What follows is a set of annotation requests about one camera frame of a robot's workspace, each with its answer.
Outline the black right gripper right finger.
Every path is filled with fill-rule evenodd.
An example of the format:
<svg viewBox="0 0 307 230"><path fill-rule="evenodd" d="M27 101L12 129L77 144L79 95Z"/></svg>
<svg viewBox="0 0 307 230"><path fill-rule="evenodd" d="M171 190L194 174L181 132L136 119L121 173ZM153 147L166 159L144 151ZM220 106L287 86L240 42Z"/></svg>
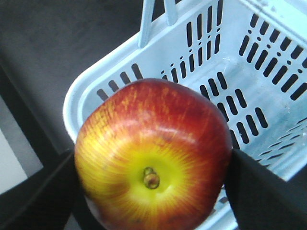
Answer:
<svg viewBox="0 0 307 230"><path fill-rule="evenodd" d="M225 190L241 230L305 230L307 168L289 181L234 149Z"/></svg>

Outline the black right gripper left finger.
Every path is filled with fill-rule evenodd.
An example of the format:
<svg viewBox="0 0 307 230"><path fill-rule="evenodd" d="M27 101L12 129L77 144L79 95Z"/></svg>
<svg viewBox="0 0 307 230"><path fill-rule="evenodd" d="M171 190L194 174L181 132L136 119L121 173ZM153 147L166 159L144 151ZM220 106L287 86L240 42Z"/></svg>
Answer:
<svg viewBox="0 0 307 230"><path fill-rule="evenodd" d="M68 150L53 162L0 196L2 230L62 230L70 215L78 228L94 230L96 220L86 205Z"/></svg>

